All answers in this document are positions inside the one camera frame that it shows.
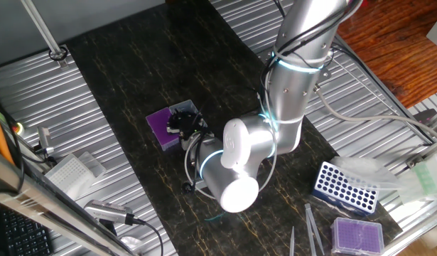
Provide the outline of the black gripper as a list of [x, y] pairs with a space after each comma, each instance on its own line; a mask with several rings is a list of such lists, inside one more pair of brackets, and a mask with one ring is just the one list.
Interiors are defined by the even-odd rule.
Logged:
[[200, 113], [181, 111], [175, 109], [166, 125], [169, 134], [180, 134], [181, 139], [188, 139], [193, 133], [203, 129], [204, 121]]

